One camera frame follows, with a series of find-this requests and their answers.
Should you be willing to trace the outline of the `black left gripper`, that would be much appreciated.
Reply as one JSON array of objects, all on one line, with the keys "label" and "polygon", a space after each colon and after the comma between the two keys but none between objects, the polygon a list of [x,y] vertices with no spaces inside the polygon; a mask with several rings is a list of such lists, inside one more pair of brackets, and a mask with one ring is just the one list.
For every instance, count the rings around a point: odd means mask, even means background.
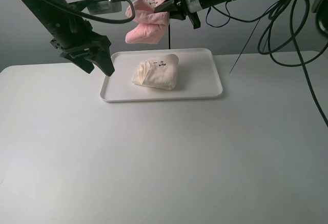
[{"label": "black left gripper", "polygon": [[94,32],[87,20],[62,11],[41,11],[40,22],[53,36],[54,48],[62,50],[61,57],[88,74],[94,70],[93,64],[106,76],[114,73],[110,41]]}]

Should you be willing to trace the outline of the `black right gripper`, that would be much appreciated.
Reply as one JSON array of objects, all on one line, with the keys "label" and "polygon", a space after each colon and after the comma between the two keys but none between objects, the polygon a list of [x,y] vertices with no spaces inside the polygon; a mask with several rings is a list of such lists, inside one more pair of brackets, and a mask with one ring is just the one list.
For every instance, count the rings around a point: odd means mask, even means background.
[{"label": "black right gripper", "polygon": [[169,12],[171,19],[180,21],[188,17],[193,28],[198,29],[201,26],[201,22],[197,12],[203,10],[205,4],[205,0],[165,0],[155,7],[154,12]]}]

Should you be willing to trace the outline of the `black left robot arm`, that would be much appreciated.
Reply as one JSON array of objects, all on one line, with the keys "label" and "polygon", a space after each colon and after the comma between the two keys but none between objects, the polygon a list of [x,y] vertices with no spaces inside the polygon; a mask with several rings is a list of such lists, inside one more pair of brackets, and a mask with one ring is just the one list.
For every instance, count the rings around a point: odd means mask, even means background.
[{"label": "black left robot arm", "polygon": [[[60,57],[72,62],[86,73],[97,66],[106,76],[115,69],[108,38],[93,31],[88,20],[61,10],[43,0],[21,0],[53,36],[51,45],[61,50]],[[69,6],[66,0],[55,0]]]}]

